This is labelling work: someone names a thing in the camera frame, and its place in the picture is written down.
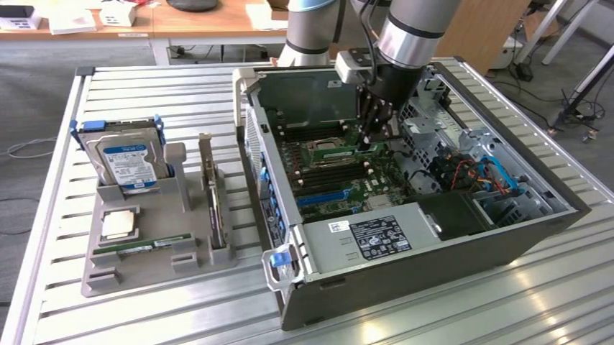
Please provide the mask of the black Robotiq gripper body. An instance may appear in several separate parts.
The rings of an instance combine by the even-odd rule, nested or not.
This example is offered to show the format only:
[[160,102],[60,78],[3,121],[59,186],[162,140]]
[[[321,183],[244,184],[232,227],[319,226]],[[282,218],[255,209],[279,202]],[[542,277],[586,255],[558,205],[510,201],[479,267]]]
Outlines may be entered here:
[[414,95],[425,67],[403,68],[391,63],[377,66],[375,83],[370,92],[391,106],[403,106]]

